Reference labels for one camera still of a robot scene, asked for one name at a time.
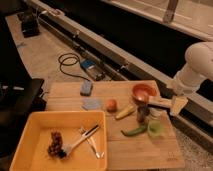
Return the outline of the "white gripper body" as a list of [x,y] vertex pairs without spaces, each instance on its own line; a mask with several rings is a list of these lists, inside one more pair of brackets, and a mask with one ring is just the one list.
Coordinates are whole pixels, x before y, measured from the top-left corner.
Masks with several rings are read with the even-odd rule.
[[173,96],[171,100],[170,115],[177,116],[187,103],[188,99],[185,96]]

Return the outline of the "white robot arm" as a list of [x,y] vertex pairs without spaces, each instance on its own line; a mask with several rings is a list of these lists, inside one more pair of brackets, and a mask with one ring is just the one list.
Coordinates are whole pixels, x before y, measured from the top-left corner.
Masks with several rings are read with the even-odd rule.
[[185,60],[185,65],[175,74],[169,85],[177,94],[172,99],[172,116],[178,115],[187,104],[185,94],[196,92],[206,79],[213,81],[213,42],[192,44],[185,52]]

